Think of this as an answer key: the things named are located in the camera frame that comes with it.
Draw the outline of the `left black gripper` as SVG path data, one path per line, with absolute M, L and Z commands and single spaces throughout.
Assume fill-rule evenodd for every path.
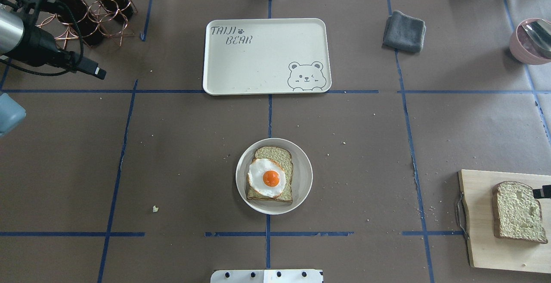
M 67 12 L 69 7 L 60 0 L 15 0 L 11 3 L 11 58 L 33 67 L 50 65 L 66 72 L 82 72 L 104 80 L 106 71 L 81 53 L 59 49 L 52 34 L 37 27 L 41 11 Z

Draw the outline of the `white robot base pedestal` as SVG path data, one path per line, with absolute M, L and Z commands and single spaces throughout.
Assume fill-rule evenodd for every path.
M 220 270 L 212 273 L 211 283 L 323 283 L 317 269 Z

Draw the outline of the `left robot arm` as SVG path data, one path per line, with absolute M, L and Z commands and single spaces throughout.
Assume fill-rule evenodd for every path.
M 52 34 L 37 26 L 41 12 L 66 12 L 75 22 L 70 8 L 60 0 L 1 0 L 1 62 L 22 72 L 55 77 L 81 72 L 100 80 L 106 71 L 84 56 L 84 40 L 79 28 L 75 31 L 79 52 L 59 48 Z

